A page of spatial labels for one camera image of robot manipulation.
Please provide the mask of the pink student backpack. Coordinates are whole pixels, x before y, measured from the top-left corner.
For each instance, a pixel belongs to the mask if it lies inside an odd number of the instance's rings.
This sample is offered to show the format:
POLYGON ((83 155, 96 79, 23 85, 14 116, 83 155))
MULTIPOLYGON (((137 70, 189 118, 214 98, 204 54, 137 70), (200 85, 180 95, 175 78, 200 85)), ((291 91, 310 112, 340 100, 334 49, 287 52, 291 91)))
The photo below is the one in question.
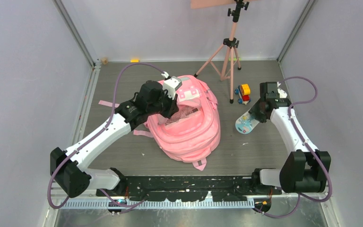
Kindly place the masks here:
POLYGON ((171 159, 192 163, 202 171, 207 156, 220 142, 218 101, 209 86, 192 75, 177 77, 182 86, 177 90, 178 108, 192 106, 199 109, 192 117, 165 126, 168 118, 160 114, 148 117, 144 126, 147 131, 135 130, 134 135, 153 138, 160 149, 171 159))

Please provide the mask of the clear geometry ruler set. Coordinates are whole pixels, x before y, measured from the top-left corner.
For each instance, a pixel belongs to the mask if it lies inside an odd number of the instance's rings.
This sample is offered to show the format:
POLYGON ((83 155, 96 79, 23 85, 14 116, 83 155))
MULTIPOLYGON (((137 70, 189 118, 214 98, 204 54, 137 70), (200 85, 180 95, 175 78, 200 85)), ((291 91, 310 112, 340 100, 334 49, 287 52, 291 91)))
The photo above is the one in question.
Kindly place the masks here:
POLYGON ((197 107, 182 106, 182 108, 180 108, 180 110, 175 113, 170 119, 168 119, 164 124, 165 126, 167 126, 180 120, 192 117, 198 111, 199 109, 197 107))

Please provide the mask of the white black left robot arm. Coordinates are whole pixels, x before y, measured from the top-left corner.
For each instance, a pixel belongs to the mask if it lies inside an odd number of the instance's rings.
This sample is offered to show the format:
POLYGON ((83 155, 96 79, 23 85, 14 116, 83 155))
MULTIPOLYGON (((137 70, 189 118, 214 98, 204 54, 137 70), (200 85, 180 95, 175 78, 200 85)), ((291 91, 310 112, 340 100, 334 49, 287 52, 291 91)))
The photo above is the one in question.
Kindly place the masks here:
POLYGON ((171 77, 162 83, 147 81, 133 99, 122 102, 110 117, 92 133, 65 150, 55 148, 50 154, 52 177, 70 197, 85 190, 107 189, 120 196, 126 183, 114 170, 90 169, 89 166, 105 149, 119 138, 145 123, 149 116, 160 114, 170 118, 178 112, 176 91, 180 78, 171 77))

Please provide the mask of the light blue round object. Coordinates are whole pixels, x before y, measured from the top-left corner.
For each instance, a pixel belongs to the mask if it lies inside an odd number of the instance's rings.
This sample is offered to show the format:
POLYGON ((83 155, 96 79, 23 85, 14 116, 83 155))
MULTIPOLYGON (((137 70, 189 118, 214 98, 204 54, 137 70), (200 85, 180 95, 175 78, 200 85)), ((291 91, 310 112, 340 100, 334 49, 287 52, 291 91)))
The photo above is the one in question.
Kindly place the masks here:
POLYGON ((249 134, 259 123, 250 111, 247 111, 236 120, 235 127, 239 133, 249 134))

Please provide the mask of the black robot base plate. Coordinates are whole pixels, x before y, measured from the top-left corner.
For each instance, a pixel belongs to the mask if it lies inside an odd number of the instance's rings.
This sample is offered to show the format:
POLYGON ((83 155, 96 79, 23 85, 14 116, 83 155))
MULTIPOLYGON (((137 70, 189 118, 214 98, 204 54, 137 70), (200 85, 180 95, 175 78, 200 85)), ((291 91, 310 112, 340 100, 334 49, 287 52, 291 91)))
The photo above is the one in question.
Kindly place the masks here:
POLYGON ((273 186, 261 185, 258 177, 244 175, 126 176, 112 190, 97 190, 97 196, 120 196, 131 201, 182 202, 242 201, 246 196, 281 195, 273 186))

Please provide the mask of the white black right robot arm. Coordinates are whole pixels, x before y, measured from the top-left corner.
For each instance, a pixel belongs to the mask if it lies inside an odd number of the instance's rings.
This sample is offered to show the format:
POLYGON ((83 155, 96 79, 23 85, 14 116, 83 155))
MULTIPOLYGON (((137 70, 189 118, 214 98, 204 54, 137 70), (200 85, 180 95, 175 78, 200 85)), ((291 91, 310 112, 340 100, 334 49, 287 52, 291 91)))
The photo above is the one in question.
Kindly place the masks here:
POLYGON ((256 169, 251 189, 263 194, 270 186, 287 193, 324 192, 330 176, 331 156, 320 151, 304 132, 288 98, 283 98, 276 82, 260 84, 260 98, 249 113, 260 123, 273 123, 288 151, 281 169, 256 169))

